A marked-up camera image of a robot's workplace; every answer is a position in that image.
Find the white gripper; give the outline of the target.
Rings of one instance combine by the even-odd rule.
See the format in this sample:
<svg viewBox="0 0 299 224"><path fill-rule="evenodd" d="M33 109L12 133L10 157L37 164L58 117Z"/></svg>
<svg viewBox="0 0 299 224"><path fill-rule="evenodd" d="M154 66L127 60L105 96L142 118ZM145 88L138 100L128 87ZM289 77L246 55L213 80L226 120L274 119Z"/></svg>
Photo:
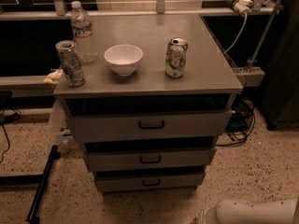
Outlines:
<svg viewBox="0 0 299 224"><path fill-rule="evenodd" d="M198 214L197 224L217 224L215 209L213 207L202 209Z"/></svg>

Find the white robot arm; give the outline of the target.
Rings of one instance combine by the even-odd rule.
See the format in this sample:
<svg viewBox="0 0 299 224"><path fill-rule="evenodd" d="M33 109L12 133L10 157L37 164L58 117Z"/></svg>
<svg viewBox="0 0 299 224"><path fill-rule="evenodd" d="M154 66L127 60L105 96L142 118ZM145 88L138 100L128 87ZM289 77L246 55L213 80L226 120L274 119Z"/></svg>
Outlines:
<svg viewBox="0 0 299 224"><path fill-rule="evenodd" d="M266 203L221 200L203 209L196 224L299 224L299 200Z"/></svg>

